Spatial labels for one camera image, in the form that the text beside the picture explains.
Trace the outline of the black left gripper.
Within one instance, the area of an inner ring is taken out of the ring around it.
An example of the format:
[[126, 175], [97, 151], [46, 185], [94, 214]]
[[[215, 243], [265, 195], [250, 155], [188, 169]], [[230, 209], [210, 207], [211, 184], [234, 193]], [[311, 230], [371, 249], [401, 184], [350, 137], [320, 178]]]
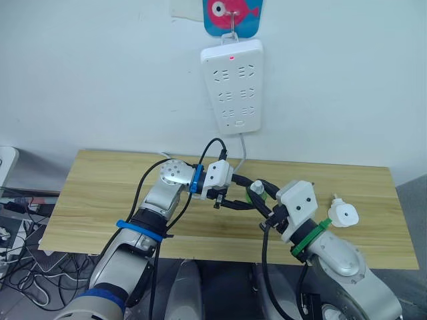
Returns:
[[[232, 175], [232, 182], [241, 187], [250, 187], [254, 183], [253, 180], [235, 173]], [[204, 181], [200, 187], [199, 198], [201, 200], [214, 200], [213, 207], [215, 209], [219, 209], [220, 206], [237, 211], [255, 209], [255, 207], [251, 203], [239, 200], [230, 201], [225, 199], [230, 186], [230, 182], [225, 182], [222, 185], [213, 185], [209, 181]]]

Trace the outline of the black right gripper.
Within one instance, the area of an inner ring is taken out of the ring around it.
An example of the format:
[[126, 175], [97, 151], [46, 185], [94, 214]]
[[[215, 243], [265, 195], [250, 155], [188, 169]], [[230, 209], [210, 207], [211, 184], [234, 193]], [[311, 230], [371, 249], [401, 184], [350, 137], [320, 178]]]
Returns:
[[266, 219], [261, 223], [261, 230], [265, 231], [267, 226], [275, 229], [279, 234], [283, 234], [288, 228], [288, 210], [285, 205], [275, 205], [273, 210], [267, 207], [265, 200], [267, 196], [272, 199], [276, 198], [277, 192], [280, 190], [279, 187], [266, 181], [264, 179], [258, 179], [256, 181], [257, 191], [252, 191], [249, 187], [246, 187], [246, 195], [250, 198], [251, 204], [256, 210]]

